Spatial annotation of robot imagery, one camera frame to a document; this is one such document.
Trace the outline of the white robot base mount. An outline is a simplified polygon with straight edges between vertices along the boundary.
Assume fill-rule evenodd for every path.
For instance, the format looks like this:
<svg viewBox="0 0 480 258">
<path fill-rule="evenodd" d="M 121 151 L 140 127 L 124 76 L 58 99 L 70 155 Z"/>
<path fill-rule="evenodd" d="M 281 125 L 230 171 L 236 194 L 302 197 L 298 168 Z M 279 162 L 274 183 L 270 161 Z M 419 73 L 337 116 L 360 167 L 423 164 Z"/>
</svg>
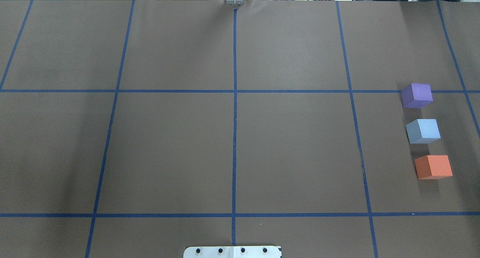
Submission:
<svg viewBox="0 0 480 258">
<path fill-rule="evenodd" d="M 279 246 L 191 246 L 184 258 L 281 258 Z"/>
</svg>

